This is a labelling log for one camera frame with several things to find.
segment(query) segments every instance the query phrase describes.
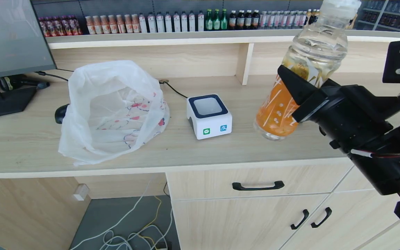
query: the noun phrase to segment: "white bottle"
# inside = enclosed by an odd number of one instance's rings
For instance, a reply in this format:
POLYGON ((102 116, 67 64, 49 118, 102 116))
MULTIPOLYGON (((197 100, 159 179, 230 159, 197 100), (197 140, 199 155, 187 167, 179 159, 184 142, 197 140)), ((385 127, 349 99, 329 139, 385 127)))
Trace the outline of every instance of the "white bottle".
POLYGON ((146 17, 144 17, 143 13, 140 13, 140 15, 138 16, 138 21, 140 22, 141 33, 148 33, 148 26, 146 25, 146 17))
POLYGON ((205 16, 203 15, 203 11, 199 11, 197 15, 197 30, 205 31, 205 16))
POLYGON ((167 11, 165 15, 165 24, 166 24, 166 32, 172 32, 172 17, 169 14, 169 11, 167 11))
POLYGON ((276 18, 274 19, 274 28, 281 28, 281 23, 283 22, 283 11, 278 11, 276 14, 276 18))
POLYGON ((152 14, 152 12, 149 12, 148 24, 149 24, 149 33, 156 33, 157 29, 155 27, 155 17, 154 14, 152 14))
POLYGON ((175 13, 174 13, 174 31, 175 32, 181 32, 180 15, 178 14, 177 11, 175 11, 175 13))
POLYGON ((164 33, 165 32, 165 22, 163 21, 164 17, 161 14, 161 12, 157 13, 157 16, 155 17, 157 20, 157 32, 158 33, 164 33))
POLYGON ((182 11, 181 12, 181 16, 180 16, 180 19, 181 19, 181 31, 182 32, 187 32, 187 30, 188 30, 188 16, 186 15, 186 12, 184 12, 184 11, 182 11))
POLYGON ((189 13, 189 32, 195 32, 195 14, 194 11, 189 13))

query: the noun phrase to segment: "dark bottle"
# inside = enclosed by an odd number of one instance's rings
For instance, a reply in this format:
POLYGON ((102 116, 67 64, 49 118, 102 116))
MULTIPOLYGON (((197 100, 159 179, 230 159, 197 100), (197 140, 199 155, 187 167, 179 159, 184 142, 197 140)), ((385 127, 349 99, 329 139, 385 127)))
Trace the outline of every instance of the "dark bottle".
POLYGON ((231 10, 229 14, 229 28, 228 30, 236 30, 235 24, 237 23, 237 15, 235 14, 235 10, 231 10))
POLYGON ((254 10, 252 13, 251 29, 256 30, 259 27, 260 14, 259 10, 254 10))
POLYGON ((236 30, 243 30, 245 26, 245 12, 243 10, 239 10, 239 14, 237 15, 237 25, 235 26, 236 30))
POLYGON ((243 26, 244 30, 249 30, 251 28, 251 21, 252 21, 251 10, 246 10, 245 25, 243 26))

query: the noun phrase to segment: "bottle label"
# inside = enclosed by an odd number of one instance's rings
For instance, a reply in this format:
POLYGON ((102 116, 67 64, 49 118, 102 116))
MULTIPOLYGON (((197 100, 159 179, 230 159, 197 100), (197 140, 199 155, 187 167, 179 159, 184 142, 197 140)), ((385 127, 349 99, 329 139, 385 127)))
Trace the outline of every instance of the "bottle label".
POLYGON ((258 17, 254 17, 254 18, 252 19, 252 25, 253 25, 253 26, 259 25, 259 18, 258 18, 258 17))
POLYGON ((245 26, 251 26, 251 17, 245 18, 245 26))
POLYGON ((230 27, 235 27, 235 21, 236 21, 237 19, 235 19, 235 18, 230 18, 229 19, 229 26, 230 27))
POLYGON ((244 17, 238 18, 237 25, 243 27, 243 25, 245 25, 245 18, 244 17))
POLYGON ((103 25, 103 33, 110 34, 111 33, 111 27, 109 25, 103 25))
POLYGON ((116 24, 110 24, 110 27, 113 34, 118 33, 118 26, 116 24))
POLYGON ((220 30, 220 20, 214 21, 214 30, 220 30))

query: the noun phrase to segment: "white plastic bag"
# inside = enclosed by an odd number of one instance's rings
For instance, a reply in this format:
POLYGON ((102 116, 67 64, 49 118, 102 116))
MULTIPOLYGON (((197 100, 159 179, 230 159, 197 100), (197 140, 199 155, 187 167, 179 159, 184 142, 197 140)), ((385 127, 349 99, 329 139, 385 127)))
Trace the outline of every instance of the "white plastic bag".
POLYGON ((169 107, 157 79, 132 61, 77 68, 58 152, 75 166, 134 152, 165 130, 169 107))

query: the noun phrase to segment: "black drawer handle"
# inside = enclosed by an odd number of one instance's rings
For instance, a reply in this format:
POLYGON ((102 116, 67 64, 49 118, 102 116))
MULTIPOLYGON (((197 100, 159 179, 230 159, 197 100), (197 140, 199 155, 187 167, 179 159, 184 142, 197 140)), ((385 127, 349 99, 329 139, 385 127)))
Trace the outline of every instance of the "black drawer handle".
POLYGON ((325 216, 325 218, 319 224, 316 225, 316 223, 311 223, 311 227, 312 228, 317 228, 320 225, 322 225, 322 223, 324 223, 325 220, 327 220, 330 217, 332 210, 331 210, 331 208, 327 207, 327 208, 325 208, 325 212, 327 212, 327 215, 325 216))
POLYGON ((240 182, 232 183, 232 188, 237 191, 276 190, 276 189, 281 189, 284 186, 285 186, 285 184, 283 183, 283 181, 276 181, 276 182, 274 182, 274 186, 267 187, 267 188, 245 188, 245 187, 242 187, 242 184, 240 182))
POLYGON ((303 211, 303 219, 300 221, 300 223, 297 226, 294 226, 294 224, 291 224, 291 229, 292 230, 296 230, 299 228, 299 226, 305 222, 305 220, 308 218, 308 216, 310 215, 310 213, 308 212, 308 210, 304 209, 303 211))

